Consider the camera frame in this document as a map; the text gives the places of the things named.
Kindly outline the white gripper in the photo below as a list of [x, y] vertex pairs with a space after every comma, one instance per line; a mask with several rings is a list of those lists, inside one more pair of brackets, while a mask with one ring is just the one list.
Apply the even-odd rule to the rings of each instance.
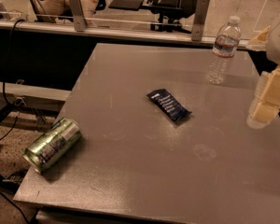
[[[266, 50], [267, 58], [280, 64], [280, 13], [271, 26], [250, 39], [245, 47], [253, 51]], [[272, 72], [261, 73], [254, 95], [246, 124], [253, 129], [262, 129], [269, 125], [280, 111], [280, 65]]]

